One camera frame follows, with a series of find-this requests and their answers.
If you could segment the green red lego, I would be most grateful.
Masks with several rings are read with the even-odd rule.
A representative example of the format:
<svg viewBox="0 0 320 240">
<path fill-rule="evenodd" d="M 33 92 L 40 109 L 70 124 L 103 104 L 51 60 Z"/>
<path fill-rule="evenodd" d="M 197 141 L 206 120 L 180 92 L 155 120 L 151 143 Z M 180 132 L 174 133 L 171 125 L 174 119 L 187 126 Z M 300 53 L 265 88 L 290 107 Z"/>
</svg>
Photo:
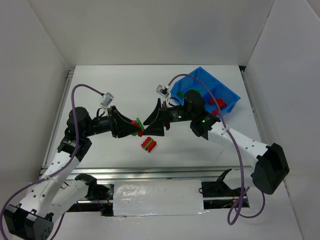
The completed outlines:
<svg viewBox="0 0 320 240">
<path fill-rule="evenodd" d="M 141 120 L 137 117 L 135 120 L 132 120 L 131 123 L 138 128 L 138 131 L 132 133 L 132 136 L 142 137 L 144 135 L 145 128 L 141 122 Z"/>
</svg>

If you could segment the small red irregular lego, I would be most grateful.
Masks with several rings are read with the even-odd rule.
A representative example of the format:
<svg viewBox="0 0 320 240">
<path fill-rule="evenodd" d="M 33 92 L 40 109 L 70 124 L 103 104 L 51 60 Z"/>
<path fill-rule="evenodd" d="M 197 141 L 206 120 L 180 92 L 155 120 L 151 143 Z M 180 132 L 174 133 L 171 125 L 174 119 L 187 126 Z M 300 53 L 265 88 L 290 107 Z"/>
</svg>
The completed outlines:
<svg viewBox="0 0 320 240">
<path fill-rule="evenodd" d="M 209 104 L 212 106 L 214 103 L 215 103 L 214 99 L 211 98 L 211 99 L 209 100 Z"/>
</svg>

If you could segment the red rounded lego brick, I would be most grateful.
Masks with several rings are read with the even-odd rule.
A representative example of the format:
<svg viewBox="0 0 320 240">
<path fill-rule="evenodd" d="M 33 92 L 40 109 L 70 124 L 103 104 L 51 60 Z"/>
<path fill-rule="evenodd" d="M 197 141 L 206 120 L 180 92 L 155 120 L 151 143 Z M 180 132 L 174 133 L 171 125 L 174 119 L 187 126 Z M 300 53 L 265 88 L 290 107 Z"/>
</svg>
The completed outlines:
<svg viewBox="0 0 320 240">
<path fill-rule="evenodd" d="M 220 112 L 219 112 L 217 109 L 214 109 L 214 110 L 211 112 L 211 114 L 212 114 L 213 116 L 218 116 L 218 115 L 220 114 Z"/>
</svg>

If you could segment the red square lego brick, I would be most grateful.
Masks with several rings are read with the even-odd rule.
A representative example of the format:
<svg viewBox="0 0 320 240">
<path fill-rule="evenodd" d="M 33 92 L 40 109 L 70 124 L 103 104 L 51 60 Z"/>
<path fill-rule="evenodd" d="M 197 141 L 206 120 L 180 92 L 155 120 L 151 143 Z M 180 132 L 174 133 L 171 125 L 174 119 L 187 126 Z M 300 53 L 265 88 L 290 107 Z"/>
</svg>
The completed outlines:
<svg viewBox="0 0 320 240">
<path fill-rule="evenodd" d="M 217 101 L 218 106 L 220 107 L 221 110 L 228 106 L 228 104 L 226 102 L 224 102 L 224 100 L 222 98 L 217 98 L 216 101 Z"/>
</svg>

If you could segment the green square lego brick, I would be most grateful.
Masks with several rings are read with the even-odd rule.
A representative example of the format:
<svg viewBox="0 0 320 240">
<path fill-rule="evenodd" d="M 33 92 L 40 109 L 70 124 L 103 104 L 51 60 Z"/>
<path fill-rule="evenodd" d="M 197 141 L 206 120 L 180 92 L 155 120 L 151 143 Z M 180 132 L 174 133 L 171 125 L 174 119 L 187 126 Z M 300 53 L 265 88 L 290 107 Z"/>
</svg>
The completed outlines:
<svg viewBox="0 0 320 240">
<path fill-rule="evenodd" d="M 176 96 L 179 98 L 179 99 L 182 99 L 184 97 L 183 93 L 182 92 L 178 92 L 176 94 Z"/>
</svg>

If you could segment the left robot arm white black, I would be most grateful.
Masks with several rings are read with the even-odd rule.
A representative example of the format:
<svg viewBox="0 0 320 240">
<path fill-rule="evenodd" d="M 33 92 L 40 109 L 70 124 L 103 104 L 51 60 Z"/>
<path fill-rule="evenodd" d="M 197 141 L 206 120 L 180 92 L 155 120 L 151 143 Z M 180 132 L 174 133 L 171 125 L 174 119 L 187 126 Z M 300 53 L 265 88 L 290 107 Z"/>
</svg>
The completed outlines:
<svg viewBox="0 0 320 240">
<path fill-rule="evenodd" d="M 113 137 L 123 138 L 139 130 L 140 126 L 120 114 L 115 106 L 106 116 L 94 118 L 84 107 L 73 108 L 51 165 L 39 180 L 27 185 L 31 190 L 19 203 L 7 202 L 1 210 L 9 233 L 23 240 L 48 239 L 55 222 L 73 204 L 82 198 L 97 200 L 101 191 L 108 190 L 86 173 L 80 173 L 66 188 L 61 188 L 89 151 L 89 137 L 111 132 Z"/>
</svg>

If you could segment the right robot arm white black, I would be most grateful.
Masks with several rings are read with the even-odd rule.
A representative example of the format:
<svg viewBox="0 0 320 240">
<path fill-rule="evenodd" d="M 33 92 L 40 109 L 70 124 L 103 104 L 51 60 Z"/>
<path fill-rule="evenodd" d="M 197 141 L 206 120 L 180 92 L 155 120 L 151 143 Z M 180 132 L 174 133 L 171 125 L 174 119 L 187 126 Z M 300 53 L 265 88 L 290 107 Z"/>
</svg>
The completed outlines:
<svg viewBox="0 0 320 240">
<path fill-rule="evenodd" d="M 204 99 L 193 89 L 185 93 L 183 105 L 167 107 L 157 101 L 155 109 L 143 122 L 146 126 L 143 133 L 163 137 L 171 123 L 184 121 L 190 122 L 190 129 L 197 137 L 240 154 L 242 162 L 250 165 L 244 170 L 227 169 L 218 177 L 217 180 L 231 190 L 256 187 L 264 194 L 272 195 L 290 172 L 280 145 L 255 141 L 224 126 L 220 118 L 206 111 Z"/>
</svg>

